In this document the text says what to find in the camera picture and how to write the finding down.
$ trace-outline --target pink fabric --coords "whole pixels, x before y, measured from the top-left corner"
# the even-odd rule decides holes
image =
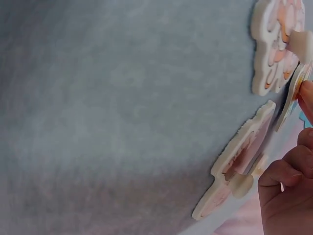
[[[292,135],[284,144],[277,159],[297,146],[299,133],[303,130],[303,122],[299,120]],[[264,235],[261,221],[261,209],[258,194],[252,196],[229,220],[223,223],[213,235]]]

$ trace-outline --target felt surface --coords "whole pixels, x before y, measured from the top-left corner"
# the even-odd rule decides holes
[[[173,235],[195,224],[222,149],[268,99],[280,106],[282,94],[250,91],[253,4],[0,0],[0,231]],[[189,234],[213,232],[244,201]]]

